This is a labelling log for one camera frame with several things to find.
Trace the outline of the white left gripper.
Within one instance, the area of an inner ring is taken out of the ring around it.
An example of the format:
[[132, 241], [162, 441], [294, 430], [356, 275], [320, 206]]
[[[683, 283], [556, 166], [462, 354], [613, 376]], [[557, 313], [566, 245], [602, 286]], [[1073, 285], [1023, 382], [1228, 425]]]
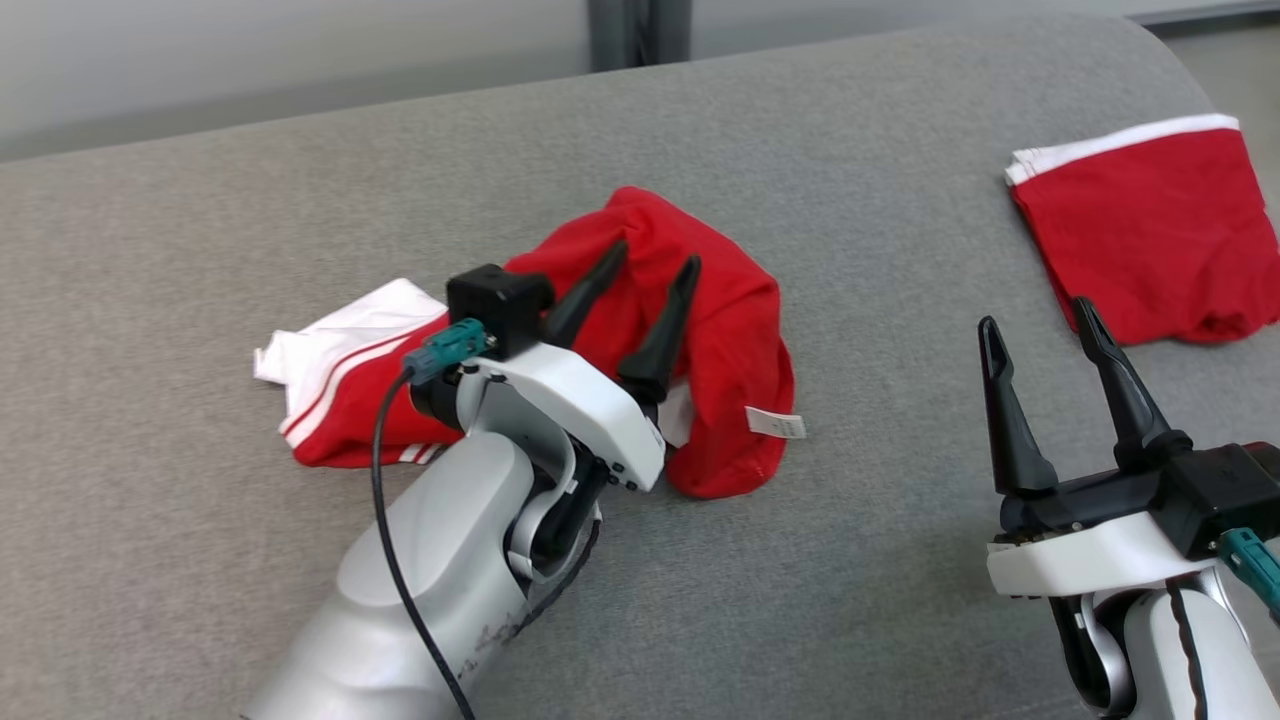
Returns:
[[626, 242], [614, 242], [554, 304], [541, 328], [547, 345], [504, 361], [475, 357], [463, 363], [457, 415], [467, 433], [499, 433], [535, 457], [556, 462], [564, 462], [576, 439], [604, 460], [621, 486], [639, 492], [654, 488], [666, 473], [666, 441], [649, 406], [668, 396], [701, 258], [691, 255], [681, 266], [643, 342], [620, 363], [618, 384], [567, 348], [627, 256]]

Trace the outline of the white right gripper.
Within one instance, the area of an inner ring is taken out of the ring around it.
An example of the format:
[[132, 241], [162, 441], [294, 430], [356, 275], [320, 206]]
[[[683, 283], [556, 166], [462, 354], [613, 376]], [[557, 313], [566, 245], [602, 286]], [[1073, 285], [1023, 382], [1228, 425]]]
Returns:
[[1012, 387], [1015, 366], [993, 316], [978, 323], [982, 384], [1000, 528], [986, 568], [998, 594], [1069, 597], [1148, 585], [1202, 571], [1212, 559], [1187, 557], [1149, 510], [1162, 473], [1151, 470], [1193, 450], [1167, 423], [1096, 305], [1071, 300], [1084, 355], [1094, 364], [1116, 433], [1123, 471], [1059, 484]]

